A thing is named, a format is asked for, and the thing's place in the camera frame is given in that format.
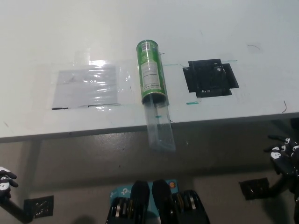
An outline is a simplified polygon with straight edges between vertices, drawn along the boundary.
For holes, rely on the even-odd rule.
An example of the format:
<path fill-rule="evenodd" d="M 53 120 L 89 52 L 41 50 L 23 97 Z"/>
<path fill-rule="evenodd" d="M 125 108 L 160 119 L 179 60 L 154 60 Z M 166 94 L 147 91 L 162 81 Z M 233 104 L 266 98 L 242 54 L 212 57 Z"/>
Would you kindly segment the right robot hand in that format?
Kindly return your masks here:
<path fill-rule="evenodd" d="M 299 182 L 299 143 L 290 137 L 269 135 L 276 144 L 263 151 L 270 154 L 270 160 L 277 174 L 297 185 Z"/>

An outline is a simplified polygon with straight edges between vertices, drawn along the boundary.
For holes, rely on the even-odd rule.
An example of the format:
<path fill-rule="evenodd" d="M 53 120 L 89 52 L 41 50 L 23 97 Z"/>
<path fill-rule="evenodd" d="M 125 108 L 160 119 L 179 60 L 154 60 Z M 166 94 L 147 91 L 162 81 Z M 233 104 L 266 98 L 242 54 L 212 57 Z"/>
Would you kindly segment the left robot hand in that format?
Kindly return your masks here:
<path fill-rule="evenodd" d="M 11 188 L 17 188 L 19 185 L 15 181 L 17 175 L 12 173 L 10 170 L 0 167 L 0 199 L 11 198 Z"/>

